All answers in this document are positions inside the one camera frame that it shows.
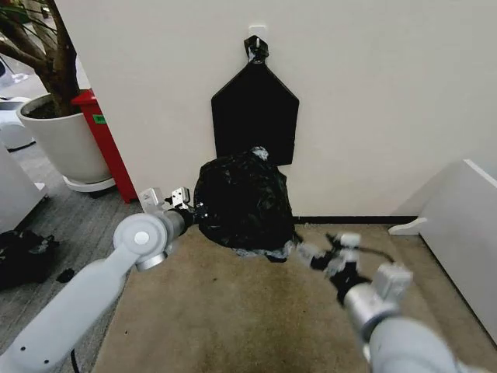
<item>plastic bag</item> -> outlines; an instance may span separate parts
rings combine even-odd
[[[44,282],[54,265],[59,243],[52,235],[31,231],[0,234],[0,290],[30,282]]]
[[[208,162],[200,170],[195,205],[200,231],[238,255],[284,260],[297,239],[287,178],[264,148]]]
[[[249,37],[245,50],[248,64],[211,101],[217,156],[263,146],[272,164],[289,165],[299,100],[266,66],[264,40]]]

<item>white furniture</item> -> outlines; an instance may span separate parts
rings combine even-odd
[[[23,126],[16,110],[25,102],[25,97],[0,99],[0,143],[8,150],[25,147],[34,142],[31,132]]]
[[[0,233],[14,229],[47,194],[0,145]]]
[[[389,232],[425,239],[497,342],[497,163],[476,162],[454,165],[419,218]]]

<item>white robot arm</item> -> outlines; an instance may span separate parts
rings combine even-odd
[[[452,354],[446,343],[420,322],[401,316],[399,302],[412,281],[412,272],[376,250],[359,247],[360,236],[328,236],[332,250],[319,252],[306,244],[297,253],[306,265],[322,270],[338,290],[373,373],[476,373]],[[369,281],[359,275],[359,251],[386,256]]]
[[[83,268],[0,356],[0,373],[43,373],[61,363],[123,290],[126,273],[152,268],[166,259],[174,240],[192,224],[189,192],[172,195],[173,211],[161,208],[157,189],[141,193],[147,214],[124,219],[114,233],[105,260]],[[297,246],[307,265],[323,270],[339,290],[339,301],[360,339],[374,373],[475,373],[452,355],[448,346],[419,322],[402,318],[398,301],[412,274],[383,265],[370,283],[357,273],[356,235],[342,235],[339,249],[322,256]]]

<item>white plant pot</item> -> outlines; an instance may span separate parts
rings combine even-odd
[[[43,95],[22,105],[16,112],[31,130],[59,173],[76,183],[98,183],[111,177],[106,161],[82,113],[53,119],[26,117],[50,100]]]

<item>floor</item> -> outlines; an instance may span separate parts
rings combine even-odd
[[[0,292],[0,353],[26,324],[60,291],[57,275],[67,268],[78,271],[86,264],[107,256],[113,249],[113,231],[126,216],[141,212],[139,203],[125,204],[117,191],[98,199],[69,190],[44,153],[33,145],[11,153],[33,181],[46,183],[49,198],[29,216],[26,227],[40,235],[61,241],[59,261],[50,279]],[[107,312],[94,330],[78,345],[82,372],[91,370],[113,310]],[[72,372],[66,362],[56,372]]]
[[[0,353],[60,290],[55,277],[107,255],[119,221],[141,211],[139,204],[124,204],[117,192],[98,200],[71,192],[37,145],[12,156],[33,181],[49,188],[50,198],[27,225],[61,240],[61,261],[46,283],[0,293]],[[365,245],[405,263],[415,273],[405,313],[444,335],[462,361],[495,370],[495,346],[419,238],[390,237],[380,225],[297,229],[319,245],[325,244],[325,232],[360,232]],[[115,317],[114,310],[107,312],[76,347],[83,372],[94,364],[96,373],[367,371],[335,292],[320,274],[296,258],[283,265],[263,258],[241,260],[196,228],[181,243],[161,266],[131,273]],[[362,260],[368,275],[380,263],[373,256]],[[55,371],[72,369],[66,362]]]
[[[359,232],[365,246],[405,262],[415,271],[415,283],[404,313],[444,335],[465,362],[497,367],[492,342],[419,239],[394,243],[380,225],[297,230],[321,247],[326,232]],[[321,274],[295,257],[285,264],[238,258],[196,228],[180,242],[165,263],[131,273],[94,373],[368,371],[335,291]],[[381,263],[371,255],[361,260],[368,276]]]

